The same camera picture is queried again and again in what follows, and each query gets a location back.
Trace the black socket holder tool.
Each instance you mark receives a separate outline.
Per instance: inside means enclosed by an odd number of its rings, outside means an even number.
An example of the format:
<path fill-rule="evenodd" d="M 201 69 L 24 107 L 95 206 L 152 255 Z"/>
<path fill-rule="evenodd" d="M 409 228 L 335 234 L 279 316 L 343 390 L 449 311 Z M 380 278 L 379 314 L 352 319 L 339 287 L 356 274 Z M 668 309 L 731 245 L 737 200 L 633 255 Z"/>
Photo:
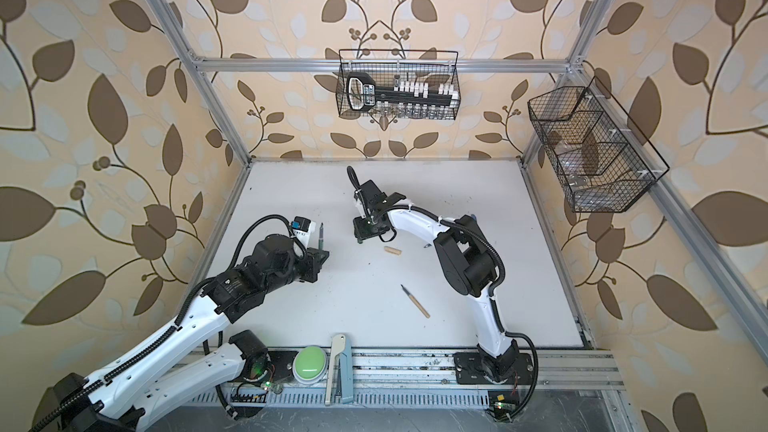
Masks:
<path fill-rule="evenodd" d="M 341 94 L 349 108 L 358 112 L 445 114 L 457 111 L 461 103 L 460 92 L 452 82 L 434 88 L 427 81 L 400 75 L 387 81 L 374 79 L 365 72 L 351 72 L 342 82 Z"/>

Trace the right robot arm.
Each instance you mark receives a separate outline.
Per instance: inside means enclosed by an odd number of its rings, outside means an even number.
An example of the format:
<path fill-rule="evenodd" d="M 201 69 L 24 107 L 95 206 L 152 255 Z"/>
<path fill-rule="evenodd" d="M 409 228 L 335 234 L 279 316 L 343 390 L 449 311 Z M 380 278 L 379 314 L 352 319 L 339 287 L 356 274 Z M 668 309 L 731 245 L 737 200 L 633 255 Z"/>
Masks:
<path fill-rule="evenodd" d="M 470 215 L 445 218 L 410 203 L 400 193 L 386 194 L 371 180 L 361 183 L 347 169 L 354 200 L 361 215 L 353 219 L 358 242 L 408 232 L 430 242 L 443 276 L 454 291 L 466 297 L 476 328 L 479 371 L 492 383 L 505 383 L 524 368 L 536 385 L 539 360 L 533 341 L 524 333 L 505 328 L 495 292 L 506 270 L 500 254 Z"/>

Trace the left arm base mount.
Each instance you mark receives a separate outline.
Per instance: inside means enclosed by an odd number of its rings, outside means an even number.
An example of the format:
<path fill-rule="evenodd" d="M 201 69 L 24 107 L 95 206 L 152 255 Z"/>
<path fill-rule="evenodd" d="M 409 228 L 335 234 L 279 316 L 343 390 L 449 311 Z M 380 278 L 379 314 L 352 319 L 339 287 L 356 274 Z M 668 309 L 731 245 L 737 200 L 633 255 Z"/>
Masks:
<path fill-rule="evenodd" d="M 248 356 L 242 371 L 230 380 L 230 383 L 265 384 L 290 381 L 293 377 L 293 361 L 297 354 L 293 349 L 270 348 Z"/>

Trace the beige pen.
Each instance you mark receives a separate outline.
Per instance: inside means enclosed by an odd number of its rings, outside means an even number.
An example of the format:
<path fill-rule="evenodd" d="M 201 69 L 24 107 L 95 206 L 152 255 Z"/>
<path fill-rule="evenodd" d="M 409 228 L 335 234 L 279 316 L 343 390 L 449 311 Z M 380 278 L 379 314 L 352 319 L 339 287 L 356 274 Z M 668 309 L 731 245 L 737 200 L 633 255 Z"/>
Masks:
<path fill-rule="evenodd" d="M 431 315 L 426 310 L 426 308 L 418 301 L 418 299 L 404 286 L 400 285 L 402 291 L 405 293 L 405 295 L 408 297 L 408 299 L 413 303 L 413 305 L 420 311 L 420 313 L 427 319 L 431 318 Z"/>

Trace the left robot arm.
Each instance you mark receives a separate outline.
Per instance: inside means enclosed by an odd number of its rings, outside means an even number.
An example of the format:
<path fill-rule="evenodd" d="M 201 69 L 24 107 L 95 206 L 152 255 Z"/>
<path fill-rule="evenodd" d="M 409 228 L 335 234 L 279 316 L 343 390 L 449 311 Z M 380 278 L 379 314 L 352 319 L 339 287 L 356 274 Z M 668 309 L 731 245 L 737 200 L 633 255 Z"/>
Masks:
<path fill-rule="evenodd" d="M 71 373 L 47 393 L 51 408 L 34 431 L 145 431 L 160 418 L 209 389 L 249 373 L 266 346 L 250 331 L 232 336 L 212 354 L 176 365 L 219 335 L 266 296 L 293 282 L 314 283 L 330 254 L 309 241 L 315 223 L 297 216 L 285 234 L 270 234 L 226 270 L 196 284 L 178 314 L 131 351 L 87 376 Z"/>

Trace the aluminium front rail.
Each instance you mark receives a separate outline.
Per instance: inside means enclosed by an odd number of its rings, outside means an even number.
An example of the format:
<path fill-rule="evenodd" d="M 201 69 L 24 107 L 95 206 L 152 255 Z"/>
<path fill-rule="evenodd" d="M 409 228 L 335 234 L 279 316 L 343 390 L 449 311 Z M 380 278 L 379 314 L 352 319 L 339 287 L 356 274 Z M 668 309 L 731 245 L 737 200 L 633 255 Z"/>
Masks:
<path fill-rule="evenodd" d="M 363 348 L 352 349 L 354 386 L 357 389 L 448 389 L 527 387 L 533 372 L 528 366 L 500 383 L 484 378 L 477 366 L 455 360 L 473 354 L 470 348 Z M 625 384 L 612 353 L 602 350 L 543 349 L 538 351 L 541 390 L 623 390 Z"/>

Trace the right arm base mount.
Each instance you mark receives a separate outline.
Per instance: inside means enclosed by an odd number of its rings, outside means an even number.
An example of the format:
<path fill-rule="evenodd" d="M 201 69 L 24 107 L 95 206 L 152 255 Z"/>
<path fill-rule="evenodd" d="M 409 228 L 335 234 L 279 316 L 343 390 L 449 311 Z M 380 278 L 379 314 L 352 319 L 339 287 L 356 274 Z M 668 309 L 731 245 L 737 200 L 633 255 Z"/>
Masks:
<path fill-rule="evenodd" d="M 498 357 L 478 349 L 453 354 L 456 382 L 460 385 L 531 385 L 538 367 L 530 353 L 510 348 Z"/>

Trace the green push button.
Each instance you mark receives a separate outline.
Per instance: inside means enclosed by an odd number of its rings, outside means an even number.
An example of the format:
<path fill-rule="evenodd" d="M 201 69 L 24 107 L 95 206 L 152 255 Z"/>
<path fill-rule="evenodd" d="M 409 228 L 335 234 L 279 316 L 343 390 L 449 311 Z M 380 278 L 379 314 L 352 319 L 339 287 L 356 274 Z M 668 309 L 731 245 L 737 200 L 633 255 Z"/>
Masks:
<path fill-rule="evenodd" d="M 313 385 L 321 381 L 327 372 L 328 355 L 318 346 L 301 349 L 292 362 L 292 374 L 296 382 Z"/>

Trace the beige blue handled tool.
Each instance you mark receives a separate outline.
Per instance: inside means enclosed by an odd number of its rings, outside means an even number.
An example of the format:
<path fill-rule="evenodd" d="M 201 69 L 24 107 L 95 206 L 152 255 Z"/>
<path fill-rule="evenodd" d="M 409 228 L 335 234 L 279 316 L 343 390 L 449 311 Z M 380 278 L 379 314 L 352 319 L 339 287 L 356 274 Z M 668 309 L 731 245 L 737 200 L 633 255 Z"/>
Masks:
<path fill-rule="evenodd" d="M 332 405 L 335 389 L 340 393 L 342 404 L 351 404 L 354 401 L 352 347 L 345 333 L 336 334 L 331 340 L 324 396 L 325 406 Z"/>

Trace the beige pen cap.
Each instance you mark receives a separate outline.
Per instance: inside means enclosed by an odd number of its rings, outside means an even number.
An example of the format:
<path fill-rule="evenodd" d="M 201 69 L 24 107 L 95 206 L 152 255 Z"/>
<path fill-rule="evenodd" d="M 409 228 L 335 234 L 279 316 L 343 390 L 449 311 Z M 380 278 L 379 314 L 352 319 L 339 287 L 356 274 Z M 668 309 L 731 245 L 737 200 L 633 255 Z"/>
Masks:
<path fill-rule="evenodd" d="M 397 249 L 397 248 L 394 248 L 394 247 L 390 247 L 390 246 L 384 246 L 384 250 L 387 253 L 390 253 L 390 254 L 393 254 L 393 255 L 397 255 L 397 256 L 400 256 L 402 254 L 402 251 L 400 249 Z"/>

